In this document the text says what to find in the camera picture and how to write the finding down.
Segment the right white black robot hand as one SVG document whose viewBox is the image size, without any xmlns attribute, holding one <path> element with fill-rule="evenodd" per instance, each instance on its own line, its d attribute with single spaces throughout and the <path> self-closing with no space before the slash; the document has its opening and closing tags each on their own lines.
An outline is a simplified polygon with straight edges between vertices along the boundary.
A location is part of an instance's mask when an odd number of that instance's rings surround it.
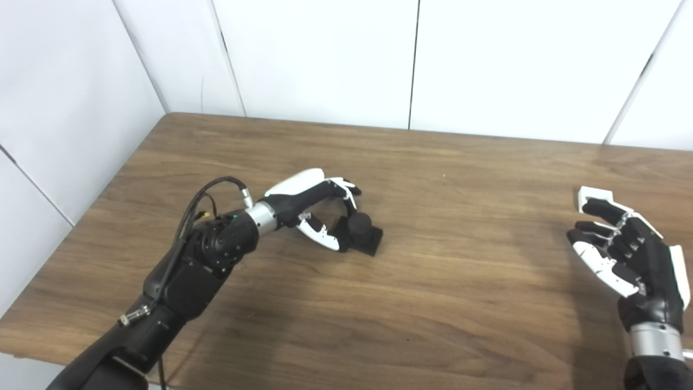
<svg viewBox="0 0 693 390">
<path fill-rule="evenodd" d="M 581 210 L 602 223 L 580 220 L 566 234 L 587 268 L 615 291 L 622 326 L 651 322 L 683 333 L 690 303 L 685 257 L 635 210 L 603 198 L 589 198 Z"/>
</svg>

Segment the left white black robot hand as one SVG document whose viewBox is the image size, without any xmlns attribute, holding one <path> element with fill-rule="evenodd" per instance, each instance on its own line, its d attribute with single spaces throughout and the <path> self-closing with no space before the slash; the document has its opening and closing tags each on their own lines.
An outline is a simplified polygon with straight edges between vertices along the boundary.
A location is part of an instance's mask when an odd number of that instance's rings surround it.
<svg viewBox="0 0 693 390">
<path fill-rule="evenodd" d="M 327 228 L 327 226 L 307 209 L 327 198 L 341 198 L 346 207 L 347 217 L 357 211 L 355 197 L 361 189 L 342 177 L 327 178 L 321 168 L 301 171 L 265 192 L 260 200 L 272 210 L 276 228 L 297 228 L 312 241 L 327 249 L 345 252 L 347 243 Z"/>
</svg>

